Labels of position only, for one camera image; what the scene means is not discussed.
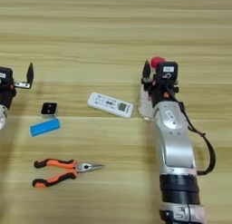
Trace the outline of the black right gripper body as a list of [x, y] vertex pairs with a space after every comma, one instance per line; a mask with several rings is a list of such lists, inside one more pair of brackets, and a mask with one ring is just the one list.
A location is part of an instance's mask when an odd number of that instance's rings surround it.
[[179, 92], [177, 85], [168, 85], [159, 83], [154, 79], [142, 78], [141, 84], [143, 90], [148, 94], [147, 101], [155, 107], [159, 102], [175, 102], [175, 94]]

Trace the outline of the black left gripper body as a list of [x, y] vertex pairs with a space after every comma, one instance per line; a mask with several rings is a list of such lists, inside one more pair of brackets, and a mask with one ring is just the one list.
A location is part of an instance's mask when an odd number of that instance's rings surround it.
[[0, 82], [0, 105], [10, 109], [13, 98], [16, 96], [16, 89], [30, 89], [31, 82]]

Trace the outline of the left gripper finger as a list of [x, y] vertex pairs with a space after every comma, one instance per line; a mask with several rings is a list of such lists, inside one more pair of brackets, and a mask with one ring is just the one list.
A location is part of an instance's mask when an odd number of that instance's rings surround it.
[[33, 63], [30, 63], [30, 65], [28, 67], [27, 74], [26, 74], [26, 80], [27, 80], [27, 83], [33, 84], [33, 81], [34, 81], [34, 66], [33, 66]]

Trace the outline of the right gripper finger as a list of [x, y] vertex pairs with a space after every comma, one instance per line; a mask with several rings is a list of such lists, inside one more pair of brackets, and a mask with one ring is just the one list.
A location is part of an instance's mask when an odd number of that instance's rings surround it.
[[150, 78], [150, 62], [148, 60], [146, 60], [144, 66], [143, 66], [143, 70], [142, 70], [141, 81], [143, 83], [145, 83], [149, 80], [149, 78]]

